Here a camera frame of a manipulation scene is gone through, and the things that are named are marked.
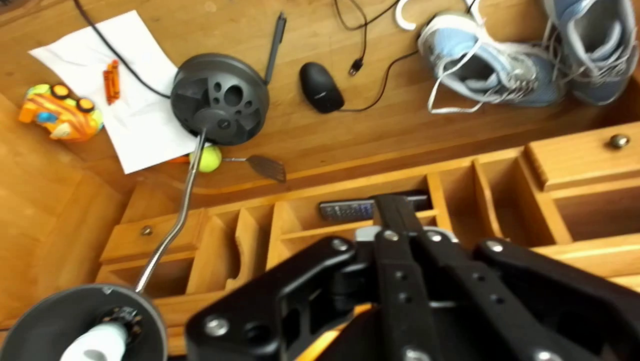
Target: wooden desk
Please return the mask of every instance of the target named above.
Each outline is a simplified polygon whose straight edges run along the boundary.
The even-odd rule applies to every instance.
[[[370,16],[390,4],[387,0],[360,2]],[[345,0],[341,4],[348,20],[357,23],[357,12]],[[438,12],[462,11],[462,4],[462,0],[411,0],[405,7],[405,18],[426,25]],[[326,65],[341,86],[348,106],[362,106],[377,94],[383,68],[400,54],[413,51],[418,36],[418,32],[400,30],[392,15],[385,15],[370,27],[365,65],[357,76],[349,78],[345,73],[360,54],[362,35],[339,27],[331,0],[192,0],[188,4],[83,0],[83,7],[95,20],[137,11],[176,65],[202,53],[226,53],[245,60],[258,73],[263,70],[267,58],[273,20],[280,11],[286,12],[288,29],[270,85],[272,103],[266,126],[253,141],[227,147],[224,153],[230,156],[260,153],[278,158],[286,164],[289,184],[273,186],[245,164],[224,164],[218,172],[199,176],[196,195],[202,201],[197,204],[196,197],[196,205],[518,147],[619,120],[609,116],[611,109],[588,109],[574,100],[552,109],[483,106],[475,114],[432,116],[426,112],[432,75],[419,57],[393,68],[385,97],[375,109],[357,114],[318,114],[300,92],[298,68],[304,63]],[[483,0],[481,11],[489,32],[500,40],[538,40],[542,36],[544,15],[538,2]],[[58,80],[45,67],[30,58],[27,51],[81,27],[70,0],[27,0],[0,15],[1,92],[20,103],[30,85]],[[458,97],[442,92],[442,103],[458,103]],[[174,164],[123,176],[105,134],[70,148],[120,194],[153,184],[162,194],[178,195],[184,179],[184,167]],[[157,214],[172,211],[162,205],[153,208]]]

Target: wooden drawer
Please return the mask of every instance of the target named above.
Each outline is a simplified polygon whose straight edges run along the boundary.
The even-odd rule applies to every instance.
[[[160,241],[174,227],[176,215],[145,219],[139,224],[118,226],[103,247],[99,263],[120,263],[131,260],[148,260]],[[202,227],[206,224],[204,210],[190,211],[182,233],[172,243],[170,252],[196,252],[199,245]]]
[[[624,148],[609,148],[627,134]],[[640,123],[530,142],[525,153],[544,191],[640,175]]]

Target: screw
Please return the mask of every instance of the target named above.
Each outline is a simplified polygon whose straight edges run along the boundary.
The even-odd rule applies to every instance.
[[[611,134],[609,138],[608,138],[608,147],[609,148],[624,148],[624,147],[627,147],[632,142],[632,136],[627,136],[627,134]]]
[[[419,350],[404,350],[404,357],[401,361],[430,361],[430,357],[426,353],[421,353]]]
[[[493,252],[493,254],[502,254],[503,252],[503,247],[500,243],[496,243],[496,241],[486,241],[486,247],[489,252]]]
[[[207,317],[206,319],[206,326],[204,326],[204,332],[210,335],[210,338],[221,338],[226,335],[230,329],[230,323],[221,317]]]
[[[396,243],[396,241],[400,239],[400,236],[393,233],[393,232],[390,232],[390,230],[385,230],[385,232],[382,233],[382,237],[383,237],[385,241],[392,241],[392,243]]]
[[[532,361],[561,361],[561,357],[552,351],[540,350],[532,355]]]
[[[339,254],[348,252],[348,245],[341,239],[333,239],[331,247]]]
[[[439,243],[442,236],[439,233],[426,233],[430,241]]]
[[[149,236],[153,236],[153,230],[149,226],[145,226],[145,227],[142,227],[139,236],[149,237]]]

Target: tennis ball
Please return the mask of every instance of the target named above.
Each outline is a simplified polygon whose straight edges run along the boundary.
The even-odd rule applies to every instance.
[[[214,172],[221,163],[221,151],[214,145],[206,145],[199,154],[199,172]]]

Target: yellow toy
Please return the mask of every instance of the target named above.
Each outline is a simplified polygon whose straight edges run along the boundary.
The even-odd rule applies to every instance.
[[[87,141],[101,128],[101,114],[87,98],[72,97],[65,85],[35,85],[26,92],[20,123],[35,123],[54,141]]]

